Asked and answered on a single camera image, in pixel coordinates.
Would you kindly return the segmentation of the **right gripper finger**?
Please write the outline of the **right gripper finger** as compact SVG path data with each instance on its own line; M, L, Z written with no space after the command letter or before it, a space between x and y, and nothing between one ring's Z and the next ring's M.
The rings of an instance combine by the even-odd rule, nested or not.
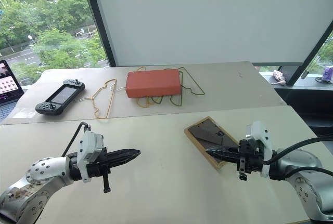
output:
M218 150L207 150L206 151L211 157L226 161L226 162L239 162L239 155L235 152L218 151Z
M238 154L239 147L233 146L215 146L207 149L207 153L210 155L232 155Z

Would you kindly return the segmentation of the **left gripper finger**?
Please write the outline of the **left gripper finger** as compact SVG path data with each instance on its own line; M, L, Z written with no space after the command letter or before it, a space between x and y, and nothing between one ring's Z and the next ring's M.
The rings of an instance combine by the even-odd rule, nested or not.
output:
M108 152L109 159L134 159L141 154L137 149L121 149L112 152Z
M139 154L109 154L108 155L108 168L118 167L130 162L137 158Z

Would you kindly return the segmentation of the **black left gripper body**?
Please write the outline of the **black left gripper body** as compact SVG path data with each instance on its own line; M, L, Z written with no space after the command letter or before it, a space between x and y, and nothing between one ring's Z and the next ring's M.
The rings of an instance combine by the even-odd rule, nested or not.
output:
M109 185L108 175L110 174L110 168L108 167L108 152L107 148L102 148L101 153L94 162L90 162L87 165L87 173L89 178L102 177L104 193L109 193L111 191Z

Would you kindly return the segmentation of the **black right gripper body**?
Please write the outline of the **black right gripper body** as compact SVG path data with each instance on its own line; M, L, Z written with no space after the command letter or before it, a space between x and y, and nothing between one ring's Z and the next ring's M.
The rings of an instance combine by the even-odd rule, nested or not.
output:
M241 140L238 155L237 170L239 171L240 180L247 180L247 174L262 171L263 144L261 141L253 139Z

